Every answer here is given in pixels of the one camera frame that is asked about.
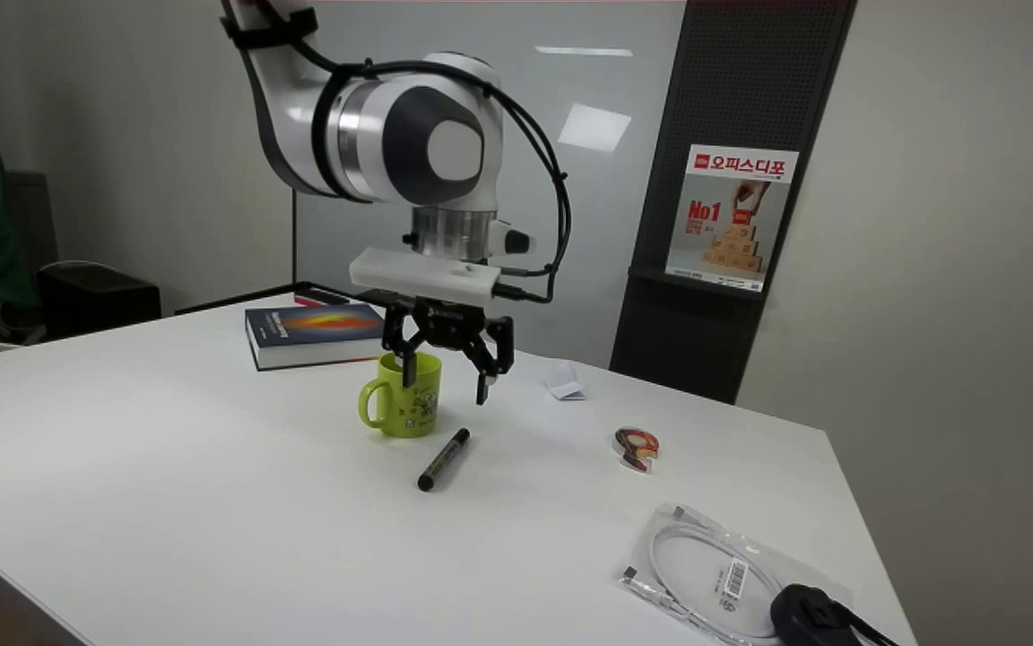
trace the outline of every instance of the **white table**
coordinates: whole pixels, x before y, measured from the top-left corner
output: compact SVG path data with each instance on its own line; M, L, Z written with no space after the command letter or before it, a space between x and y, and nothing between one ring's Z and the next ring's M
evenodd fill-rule
M0 579L87 642L709 642L615 575L684 502L839 581L916 642L821 431L521 356L490 402L445 358L442 431L355 419L372 368L255 375L240 310L0 356ZM652 474L616 427L662 443ZM417 474L457 431L434 494Z

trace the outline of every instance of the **small object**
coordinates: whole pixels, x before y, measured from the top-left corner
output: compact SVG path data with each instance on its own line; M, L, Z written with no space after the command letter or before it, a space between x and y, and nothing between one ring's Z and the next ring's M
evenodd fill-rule
M660 437L642 427L621 427L616 448L631 471L648 471L652 461L660 455Z
M450 437L450 447L434 455L434 465L417 479L421 493L431 493L438 484L438 479L445 474L445 466L470 447L470 431L457 431Z
M854 612L824 595L821 588L787 584L771 603L776 637L787 646L856 646L865 640L898 646Z
M371 304L249 310L244 331L258 371L380 356L380 317Z
M557 398L557 402L570 402L570 398L581 398L585 395L585 384L578 377L575 368L554 368L541 375L541 388Z

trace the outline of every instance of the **clear plastic bag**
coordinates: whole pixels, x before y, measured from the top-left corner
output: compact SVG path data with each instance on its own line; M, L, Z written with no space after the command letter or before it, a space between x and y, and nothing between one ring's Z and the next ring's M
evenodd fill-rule
M771 603L792 581L824 584L812 569L688 505L660 505L621 569L627 593L727 646L776 646Z

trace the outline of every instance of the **book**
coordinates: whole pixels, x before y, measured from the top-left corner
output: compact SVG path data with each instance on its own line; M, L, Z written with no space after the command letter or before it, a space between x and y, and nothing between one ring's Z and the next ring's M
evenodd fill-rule
M244 311L244 335L258 371L372 358L380 356L380 327L371 304Z
M798 151L692 144L662 271L762 295L792 175Z

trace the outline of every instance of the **yellow mug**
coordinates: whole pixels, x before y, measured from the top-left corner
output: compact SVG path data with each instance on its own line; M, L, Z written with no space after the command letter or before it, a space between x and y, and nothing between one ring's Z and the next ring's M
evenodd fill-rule
M360 415L385 437L422 437L438 427L442 358L417 352L411 384L402 384L402 363L395 356L378 358L378 381L360 395Z

